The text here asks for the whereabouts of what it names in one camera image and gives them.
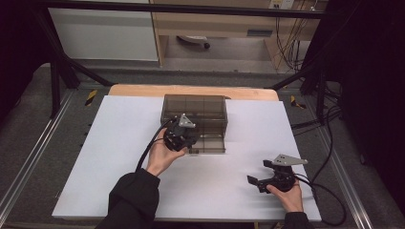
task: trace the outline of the white tabletop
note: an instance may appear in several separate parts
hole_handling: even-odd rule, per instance
[[[101,219],[118,179],[134,172],[160,126],[162,97],[105,96],[92,129],[53,210],[63,219]],[[282,102],[226,100],[226,153],[186,155],[160,175],[156,219],[267,221],[285,211],[273,195],[259,193],[247,175],[273,177],[263,160],[300,157]],[[302,165],[293,166],[305,175]],[[320,220],[310,188],[302,184],[309,220]]]

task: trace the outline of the white panel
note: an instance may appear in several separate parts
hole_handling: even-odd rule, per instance
[[[150,12],[50,9],[50,13],[71,58],[158,60]]]
[[[64,219],[102,218],[117,180],[135,170],[160,126],[162,97],[106,96],[53,211]],[[160,175],[157,219],[262,221],[283,219],[273,195],[259,193],[247,175],[273,176],[263,166],[279,154],[300,157],[282,102],[226,100],[223,155],[186,155]],[[305,175],[302,165],[294,172]],[[302,184],[310,220],[320,220],[311,190]]]

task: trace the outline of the black device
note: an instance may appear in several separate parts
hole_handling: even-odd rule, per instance
[[[247,182],[255,185],[259,188],[259,192],[270,193],[266,188],[268,184],[273,185],[282,192],[288,192],[291,190],[295,183],[295,176],[292,172],[291,165],[307,164],[304,159],[295,158],[292,156],[279,155],[274,161],[264,160],[263,165],[267,168],[274,170],[274,177],[268,179],[259,180],[256,177],[247,176]]]
[[[199,139],[199,133],[195,127],[196,124],[191,122],[185,114],[180,117],[175,116],[164,133],[164,144],[171,151],[180,151],[184,147],[191,150],[192,145]]]

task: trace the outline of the sleeve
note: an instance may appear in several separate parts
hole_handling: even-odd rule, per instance
[[[149,228],[159,204],[160,179],[141,169],[121,177],[110,193],[108,215],[96,227]]]
[[[312,229],[307,214],[303,212],[286,213],[283,229]]]

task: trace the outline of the hand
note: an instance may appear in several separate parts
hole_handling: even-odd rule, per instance
[[[295,179],[295,183],[291,190],[285,193],[270,184],[268,184],[266,188],[269,192],[274,194],[274,196],[280,199],[286,212],[304,212],[302,192],[298,179]]]
[[[166,128],[159,132],[158,140],[152,145],[149,152],[148,166],[146,167],[146,171],[156,177],[165,171],[175,159],[184,156],[187,150],[185,147],[178,152],[167,149],[163,141],[165,131]]]

